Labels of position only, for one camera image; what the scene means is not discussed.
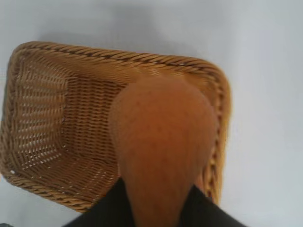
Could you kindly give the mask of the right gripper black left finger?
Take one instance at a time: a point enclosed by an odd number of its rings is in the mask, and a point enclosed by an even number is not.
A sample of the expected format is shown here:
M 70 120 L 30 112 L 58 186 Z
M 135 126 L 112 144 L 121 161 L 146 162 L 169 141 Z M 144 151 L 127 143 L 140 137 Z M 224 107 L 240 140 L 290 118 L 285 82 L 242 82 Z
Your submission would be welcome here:
M 122 178 L 119 178 L 109 192 L 95 205 L 67 223 L 66 226 L 134 227 L 135 222 Z

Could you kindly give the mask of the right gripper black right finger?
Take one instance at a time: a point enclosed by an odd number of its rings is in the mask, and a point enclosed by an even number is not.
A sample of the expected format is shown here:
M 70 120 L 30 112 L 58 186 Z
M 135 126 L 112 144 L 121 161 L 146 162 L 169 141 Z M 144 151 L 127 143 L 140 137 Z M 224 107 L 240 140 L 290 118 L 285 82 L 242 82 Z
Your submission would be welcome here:
M 213 204 L 196 186 L 182 210 L 183 227 L 240 227 L 241 223 Z

